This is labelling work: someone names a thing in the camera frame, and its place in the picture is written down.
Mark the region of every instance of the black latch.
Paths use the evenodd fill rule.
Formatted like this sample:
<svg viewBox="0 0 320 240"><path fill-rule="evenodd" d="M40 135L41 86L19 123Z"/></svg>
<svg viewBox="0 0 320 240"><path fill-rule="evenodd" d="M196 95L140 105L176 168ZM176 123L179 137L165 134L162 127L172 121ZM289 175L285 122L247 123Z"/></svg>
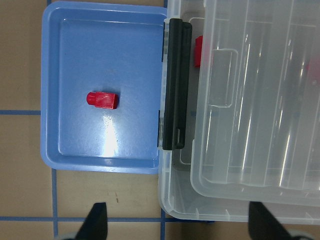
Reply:
<svg viewBox="0 0 320 240"><path fill-rule="evenodd" d="M166 95L162 148L185 146L192 25L182 19L169 22Z"/></svg>

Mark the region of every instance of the blue tray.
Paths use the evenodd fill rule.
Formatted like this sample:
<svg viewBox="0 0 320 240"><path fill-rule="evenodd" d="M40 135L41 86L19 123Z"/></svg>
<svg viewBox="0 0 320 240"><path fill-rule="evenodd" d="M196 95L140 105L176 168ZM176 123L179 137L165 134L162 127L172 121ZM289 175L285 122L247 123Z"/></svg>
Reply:
<svg viewBox="0 0 320 240"><path fill-rule="evenodd" d="M41 155L54 169L158 173L162 7L57 1L42 19ZM117 109L89 92L119 95Z"/></svg>

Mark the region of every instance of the clear plastic lid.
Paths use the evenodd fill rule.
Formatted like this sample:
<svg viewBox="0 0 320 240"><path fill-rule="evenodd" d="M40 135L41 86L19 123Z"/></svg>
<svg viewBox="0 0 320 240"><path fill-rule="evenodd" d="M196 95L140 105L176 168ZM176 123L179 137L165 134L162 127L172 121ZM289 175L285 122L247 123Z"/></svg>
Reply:
<svg viewBox="0 0 320 240"><path fill-rule="evenodd" d="M204 5L193 188L320 206L320 2Z"/></svg>

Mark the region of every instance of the transparent storage box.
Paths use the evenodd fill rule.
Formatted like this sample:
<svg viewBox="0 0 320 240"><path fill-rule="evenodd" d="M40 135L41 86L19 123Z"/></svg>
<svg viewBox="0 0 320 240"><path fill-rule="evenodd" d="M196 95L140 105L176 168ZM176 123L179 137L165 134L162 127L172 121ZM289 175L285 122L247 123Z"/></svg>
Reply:
<svg viewBox="0 0 320 240"><path fill-rule="evenodd" d="M160 151L162 207L246 221L262 201L282 223L320 224L320 2L169 0L167 17L165 36L170 18L192 24L192 46L185 146Z"/></svg>

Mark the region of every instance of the red object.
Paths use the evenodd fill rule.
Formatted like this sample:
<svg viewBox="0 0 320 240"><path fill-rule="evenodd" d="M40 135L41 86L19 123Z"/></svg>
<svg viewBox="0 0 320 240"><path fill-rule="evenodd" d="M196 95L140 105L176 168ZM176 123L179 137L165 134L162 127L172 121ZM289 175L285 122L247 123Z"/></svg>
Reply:
<svg viewBox="0 0 320 240"><path fill-rule="evenodd" d="M109 92L89 92L86 96L86 102L89 105L94 105L96 108L116 109L119 102L119 97L115 93Z"/></svg>
<svg viewBox="0 0 320 240"><path fill-rule="evenodd" d="M195 39L195 46L194 46L194 67L195 68L200 68L202 41L203 41L203 36L198 36Z"/></svg>

